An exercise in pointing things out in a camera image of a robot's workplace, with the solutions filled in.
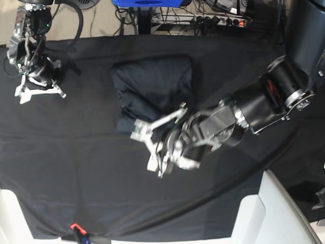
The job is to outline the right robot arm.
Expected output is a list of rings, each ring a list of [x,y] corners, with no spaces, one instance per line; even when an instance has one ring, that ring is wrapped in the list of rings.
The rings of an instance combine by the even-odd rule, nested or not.
[[[71,52],[83,29],[83,13],[72,1],[23,1],[17,8],[14,30],[9,42],[3,68],[8,77],[25,77],[26,82],[42,89],[59,84],[60,65],[47,54]],[[46,34],[50,31],[57,13],[52,14],[51,5],[67,5],[73,8],[79,19],[78,29],[71,43],[62,49],[46,47]]]

